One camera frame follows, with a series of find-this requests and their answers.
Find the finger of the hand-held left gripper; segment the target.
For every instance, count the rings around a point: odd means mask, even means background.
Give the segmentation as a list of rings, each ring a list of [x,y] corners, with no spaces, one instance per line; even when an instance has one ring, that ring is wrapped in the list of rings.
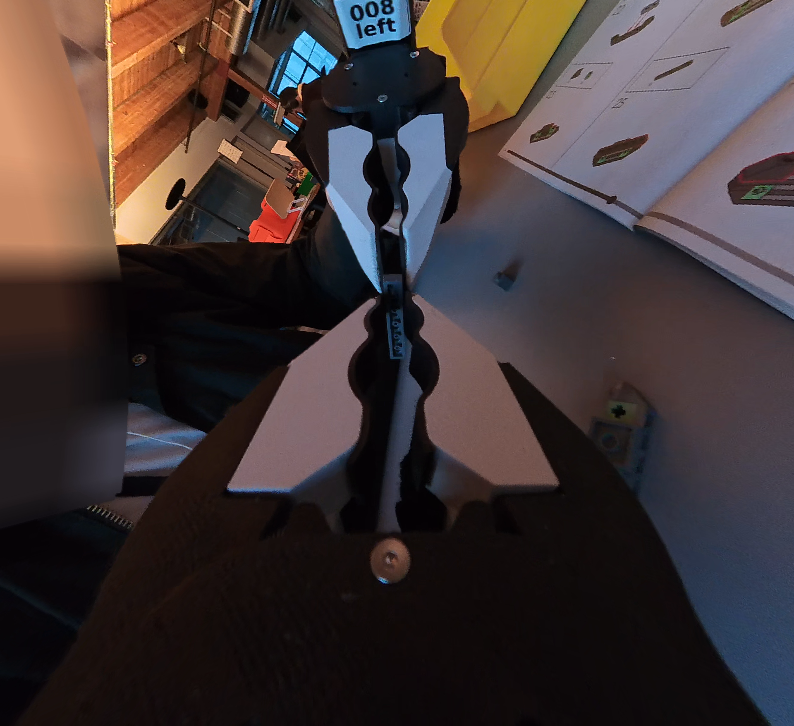
[[[364,177],[364,162],[372,142],[372,134],[358,127],[329,131],[330,179],[326,195],[364,274],[381,294],[375,223],[368,212],[372,186]]]
[[[406,284],[412,291],[450,195],[452,170],[446,162],[444,116],[419,115],[399,129],[396,140],[409,162],[402,183],[406,207],[400,236]]]

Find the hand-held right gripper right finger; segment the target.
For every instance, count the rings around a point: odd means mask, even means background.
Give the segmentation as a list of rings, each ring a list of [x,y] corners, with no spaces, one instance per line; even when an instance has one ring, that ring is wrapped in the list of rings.
[[[412,296],[408,328],[419,395],[402,459],[402,519],[454,521],[472,502],[556,490],[495,356],[420,296]]]

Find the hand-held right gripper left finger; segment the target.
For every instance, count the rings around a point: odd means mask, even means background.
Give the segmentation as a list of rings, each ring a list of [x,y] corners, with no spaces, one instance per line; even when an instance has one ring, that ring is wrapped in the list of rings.
[[[227,485],[373,531],[382,480],[382,305],[370,299],[288,367]]]

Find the dark brick with green tile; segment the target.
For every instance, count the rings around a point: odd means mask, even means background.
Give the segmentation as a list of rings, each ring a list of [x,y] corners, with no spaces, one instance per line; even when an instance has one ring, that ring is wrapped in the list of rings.
[[[636,495],[640,493],[657,412],[634,386],[618,382],[602,413],[594,417],[589,437]]]

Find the dark grey brick plate assembly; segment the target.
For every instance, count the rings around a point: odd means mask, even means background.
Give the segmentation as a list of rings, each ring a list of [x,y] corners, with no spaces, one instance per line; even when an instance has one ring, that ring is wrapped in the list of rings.
[[[387,319],[387,341],[392,360],[402,360],[406,355],[404,321],[404,287],[402,275],[386,275],[383,278],[383,304]]]

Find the person's left forearm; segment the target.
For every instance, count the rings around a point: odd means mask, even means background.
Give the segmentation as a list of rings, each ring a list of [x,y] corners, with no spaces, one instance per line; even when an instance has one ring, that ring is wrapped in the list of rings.
[[[375,297],[331,208],[292,244],[117,247],[128,399],[209,432]]]

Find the tan cardboard box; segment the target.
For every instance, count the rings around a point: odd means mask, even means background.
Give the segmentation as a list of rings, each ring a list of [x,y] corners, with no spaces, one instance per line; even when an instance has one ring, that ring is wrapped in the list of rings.
[[[292,210],[294,197],[285,181],[274,180],[264,195],[262,208],[270,207],[281,219],[286,219]]]

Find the orange crate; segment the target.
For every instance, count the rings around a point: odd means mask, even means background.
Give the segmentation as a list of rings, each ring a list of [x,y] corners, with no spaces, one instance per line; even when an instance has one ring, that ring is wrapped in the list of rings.
[[[288,213],[282,218],[265,200],[262,201],[261,208],[261,215],[250,225],[248,241],[260,244],[289,244],[294,237],[301,211]]]

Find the person in dark jacket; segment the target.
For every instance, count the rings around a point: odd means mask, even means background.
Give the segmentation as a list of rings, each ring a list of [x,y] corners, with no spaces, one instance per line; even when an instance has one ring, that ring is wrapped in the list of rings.
[[[2,724],[17,720],[60,664],[160,479],[204,435],[130,404],[120,496],[2,529]]]

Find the yellow parts bin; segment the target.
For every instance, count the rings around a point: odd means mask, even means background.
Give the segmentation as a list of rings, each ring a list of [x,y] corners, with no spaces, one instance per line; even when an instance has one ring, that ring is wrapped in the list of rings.
[[[430,0],[418,45],[460,78],[469,131],[514,116],[586,0]]]

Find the black pendant lamp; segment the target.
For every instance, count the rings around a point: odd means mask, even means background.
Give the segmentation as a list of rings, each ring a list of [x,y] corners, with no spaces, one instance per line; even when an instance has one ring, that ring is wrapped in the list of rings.
[[[227,227],[231,227],[232,229],[238,231],[241,234],[244,235],[249,234],[249,231],[244,230],[243,227],[234,224],[233,222],[227,220],[226,218],[220,216],[219,214],[211,211],[209,208],[200,205],[196,200],[192,199],[190,196],[187,196],[185,194],[185,187],[186,187],[186,181],[183,178],[178,179],[177,182],[172,186],[165,201],[164,207],[166,208],[166,210],[172,211],[181,204],[190,205],[197,211],[200,211],[205,215],[209,215],[212,219],[223,223]]]

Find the open instruction booklet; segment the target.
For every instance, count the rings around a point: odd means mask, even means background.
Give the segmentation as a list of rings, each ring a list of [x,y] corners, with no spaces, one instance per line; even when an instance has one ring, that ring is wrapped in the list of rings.
[[[792,318],[792,0],[620,0],[500,156]]]

